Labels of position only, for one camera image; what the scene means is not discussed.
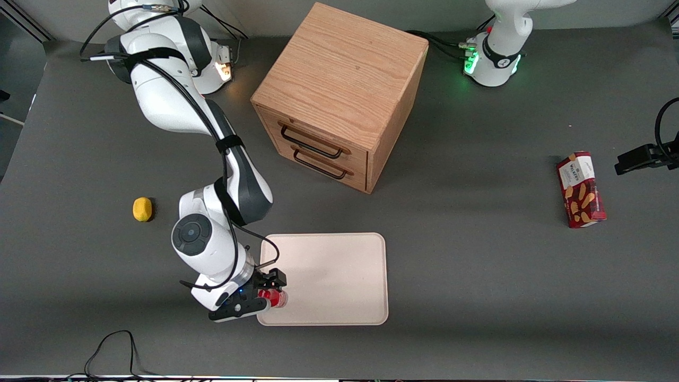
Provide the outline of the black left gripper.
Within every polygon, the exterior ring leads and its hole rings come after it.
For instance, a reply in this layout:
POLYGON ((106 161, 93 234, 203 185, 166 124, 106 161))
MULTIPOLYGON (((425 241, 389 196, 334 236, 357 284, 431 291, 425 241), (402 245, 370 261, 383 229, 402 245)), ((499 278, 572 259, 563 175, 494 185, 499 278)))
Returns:
POLYGON ((664 157, 668 170, 678 169, 678 140, 663 143, 661 147, 662 150, 654 144, 645 144, 619 155, 614 165, 616 174, 622 176, 639 169, 662 167, 664 157))

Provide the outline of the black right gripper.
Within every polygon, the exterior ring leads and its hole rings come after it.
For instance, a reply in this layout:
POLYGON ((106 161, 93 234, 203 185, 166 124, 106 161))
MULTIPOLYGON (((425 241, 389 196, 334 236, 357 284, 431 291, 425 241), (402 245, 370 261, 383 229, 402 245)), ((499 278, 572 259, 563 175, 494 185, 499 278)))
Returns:
POLYGON ((287 286, 287 276, 278 268, 273 268, 266 275, 254 271, 250 280, 238 288, 238 301, 250 301, 258 298, 261 289, 281 290, 287 286))

